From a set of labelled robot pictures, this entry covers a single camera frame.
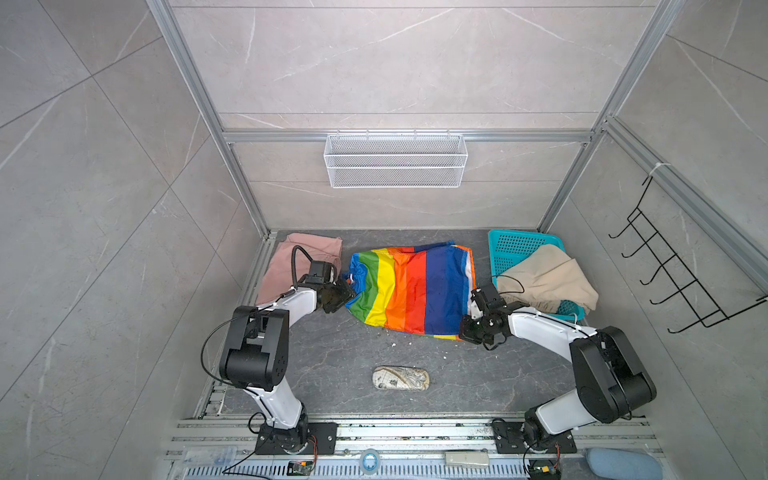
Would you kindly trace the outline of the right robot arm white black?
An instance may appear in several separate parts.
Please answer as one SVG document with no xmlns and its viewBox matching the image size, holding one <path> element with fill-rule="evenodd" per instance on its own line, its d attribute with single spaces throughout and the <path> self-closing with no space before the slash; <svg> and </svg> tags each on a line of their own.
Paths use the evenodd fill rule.
<svg viewBox="0 0 768 480">
<path fill-rule="evenodd" d="M 506 302 L 489 284 L 470 294 L 460 338 L 491 351 L 509 338 L 533 342 L 568 360 L 575 387 L 525 413 L 524 444 L 543 452 L 558 436 L 593 423 L 629 419 L 657 397 L 657 389 L 627 335 L 619 328 L 582 327 L 520 302 Z"/>
</svg>

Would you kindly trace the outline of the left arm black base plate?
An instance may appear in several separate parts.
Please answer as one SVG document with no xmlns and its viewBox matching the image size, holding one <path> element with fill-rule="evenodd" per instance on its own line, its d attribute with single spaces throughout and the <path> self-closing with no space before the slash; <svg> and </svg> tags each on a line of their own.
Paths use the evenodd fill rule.
<svg viewBox="0 0 768 480">
<path fill-rule="evenodd" d="M 257 437 L 257 455 L 332 455 L 336 449 L 339 425 L 333 422 L 309 423 L 294 429 L 265 428 Z"/>
</svg>

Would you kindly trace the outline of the beige shorts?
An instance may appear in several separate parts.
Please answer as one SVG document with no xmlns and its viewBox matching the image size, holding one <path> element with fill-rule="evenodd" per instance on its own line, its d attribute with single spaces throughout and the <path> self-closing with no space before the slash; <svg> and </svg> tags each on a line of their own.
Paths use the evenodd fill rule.
<svg viewBox="0 0 768 480">
<path fill-rule="evenodd" d="M 555 245 L 542 245 L 533 254 L 496 278 L 496 289 L 507 303 L 520 302 L 555 314 L 565 301 L 590 313 L 599 294 L 576 259 Z"/>
</svg>

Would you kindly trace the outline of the teal plastic basket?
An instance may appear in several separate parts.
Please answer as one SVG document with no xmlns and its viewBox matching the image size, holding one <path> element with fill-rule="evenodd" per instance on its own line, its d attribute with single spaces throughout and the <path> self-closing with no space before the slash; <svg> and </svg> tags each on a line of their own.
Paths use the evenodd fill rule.
<svg viewBox="0 0 768 480">
<path fill-rule="evenodd" d="M 554 235 L 515 230 L 491 230 L 488 244 L 494 285 L 504 272 L 530 257 L 543 245 L 554 245 L 566 251 L 562 240 Z"/>
</svg>

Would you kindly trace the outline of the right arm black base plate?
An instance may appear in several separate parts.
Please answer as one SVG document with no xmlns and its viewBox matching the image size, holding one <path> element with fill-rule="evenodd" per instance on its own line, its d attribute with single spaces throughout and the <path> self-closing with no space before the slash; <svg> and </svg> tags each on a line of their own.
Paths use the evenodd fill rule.
<svg viewBox="0 0 768 480">
<path fill-rule="evenodd" d="M 570 430 L 554 435 L 535 421 L 507 421 L 494 418 L 490 422 L 499 454 L 575 454 L 577 447 Z"/>
</svg>

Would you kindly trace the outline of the rainbow striped shorts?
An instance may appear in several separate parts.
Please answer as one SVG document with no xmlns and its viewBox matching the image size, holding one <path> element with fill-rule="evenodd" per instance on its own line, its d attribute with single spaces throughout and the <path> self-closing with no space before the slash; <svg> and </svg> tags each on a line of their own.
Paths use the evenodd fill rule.
<svg viewBox="0 0 768 480">
<path fill-rule="evenodd" d="M 476 288 L 473 252 L 453 242 L 355 253 L 346 279 L 355 293 L 346 308 L 360 322 L 449 340 Z"/>
</svg>

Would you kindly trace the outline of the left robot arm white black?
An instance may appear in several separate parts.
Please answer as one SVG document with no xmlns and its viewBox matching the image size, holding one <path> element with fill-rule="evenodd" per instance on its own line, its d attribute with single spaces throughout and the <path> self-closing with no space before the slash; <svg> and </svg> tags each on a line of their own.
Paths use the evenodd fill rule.
<svg viewBox="0 0 768 480">
<path fill-rule="evenodd" d="M 290 325 L 318 309 L 326 313 L 339 310 L 354 297 L 354 291 L 338 278 L 337 268 L 325 261 L 312 260 L 307 274 L 299 277 L 292 271 L 291 277 L 292 285 L 276 300 L 235 310 L 218 378 L 255 401 L 264 422 L 260 438 L 288 454 L 297 454 L 309 442 L 309 421 L 304 404 L 285 378 Z"/>
</svg>

